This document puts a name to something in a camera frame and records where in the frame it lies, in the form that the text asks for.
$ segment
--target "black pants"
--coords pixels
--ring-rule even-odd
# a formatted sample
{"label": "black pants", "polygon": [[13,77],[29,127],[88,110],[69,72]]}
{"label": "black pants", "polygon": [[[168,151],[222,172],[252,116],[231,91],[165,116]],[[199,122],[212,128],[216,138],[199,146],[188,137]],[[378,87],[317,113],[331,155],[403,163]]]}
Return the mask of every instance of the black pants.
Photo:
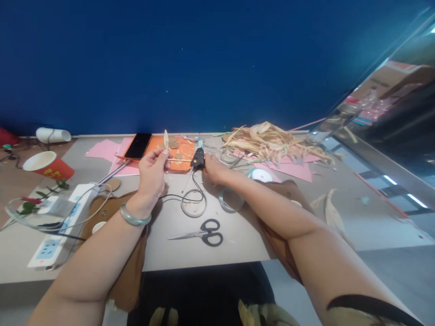
{"label": "black pants", "polygon": [[148,326],[158,307],[176,309],[179,325],[241,325],[239,299],[248,306],[275,303],[260,262],[147,272],[127,326]]}

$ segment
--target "bangle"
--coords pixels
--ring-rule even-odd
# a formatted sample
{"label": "bangle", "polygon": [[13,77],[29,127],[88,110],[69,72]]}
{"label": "bangle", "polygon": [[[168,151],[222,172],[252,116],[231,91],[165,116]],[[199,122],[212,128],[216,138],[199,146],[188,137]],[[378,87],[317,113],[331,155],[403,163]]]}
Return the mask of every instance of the bangle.
{"label": "bangle", "polygon": [[133,217],[127,210],[126,202],[121,205],[121,208],[119,210],[121,212],[121,216],[124,218],[124,220],[126,220],[128,224],[134,226],[141,226],[141,225],[147,225],[151,221],[151,214],[144,220],[140,220]]}

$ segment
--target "black sleeve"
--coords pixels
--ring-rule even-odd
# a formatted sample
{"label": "black sleeve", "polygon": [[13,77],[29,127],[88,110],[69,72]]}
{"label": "black sleeve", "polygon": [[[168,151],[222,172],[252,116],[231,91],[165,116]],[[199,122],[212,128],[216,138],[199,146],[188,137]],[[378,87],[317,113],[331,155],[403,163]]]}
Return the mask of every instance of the black sleeve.
{"label": "black sleeve", "polygon": [[333,299],[327,310],[350,308],[406,326],[424,326],[406,312],[382,300],[358,294],[349,294]]}

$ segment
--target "hand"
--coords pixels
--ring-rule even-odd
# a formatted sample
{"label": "hand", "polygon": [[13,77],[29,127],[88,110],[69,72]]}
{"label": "hand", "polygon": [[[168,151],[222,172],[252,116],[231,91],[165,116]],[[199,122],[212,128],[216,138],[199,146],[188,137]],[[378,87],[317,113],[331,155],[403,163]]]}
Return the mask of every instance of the hand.
{"label": "hand", "polygon": [[166,149],[155,149],[140,160],[139,195],[158,200],[164,191],[163,173],[171,170],[171,161],[167,159],[172,157],[174,156]]}
{"label": "hand", "polygon": [[224,165],[216,156],[205,154],[204,176],[215,184],[225,184],[234,171]]}

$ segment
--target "red cup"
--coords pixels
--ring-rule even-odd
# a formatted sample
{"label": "red cup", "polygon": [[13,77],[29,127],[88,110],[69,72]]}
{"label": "red cup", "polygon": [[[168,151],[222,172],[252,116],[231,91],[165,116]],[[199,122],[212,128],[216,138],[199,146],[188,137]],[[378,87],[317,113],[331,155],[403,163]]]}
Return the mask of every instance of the red cup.
{"label": "red cup", "polygon": [[23,170],[42,174],[50,179],[68,180],[74,175],[74,170],[58,158],[55,152],[47,151],[29,158],[23,165]]}

